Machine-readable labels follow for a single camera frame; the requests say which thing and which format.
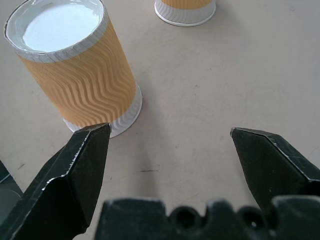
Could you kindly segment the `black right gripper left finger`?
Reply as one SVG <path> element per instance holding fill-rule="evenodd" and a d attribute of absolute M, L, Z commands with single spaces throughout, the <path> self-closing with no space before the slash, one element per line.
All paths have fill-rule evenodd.
<path fill-rule="evenodd" d="M 38 172 L 0 226 L 2 240 L 72 240 L 86 232 L 100 195 L 109 123 L 84 127 Z"/>

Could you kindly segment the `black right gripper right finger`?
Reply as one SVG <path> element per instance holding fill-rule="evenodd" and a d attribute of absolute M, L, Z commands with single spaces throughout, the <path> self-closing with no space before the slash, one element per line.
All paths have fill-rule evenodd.
<path fill-rule="evenodd" d="M 276 196 L 319 196 L 320 170 L 282 136 L 256 129 L 230 131 L 248 188 L 262 211 Z"/>

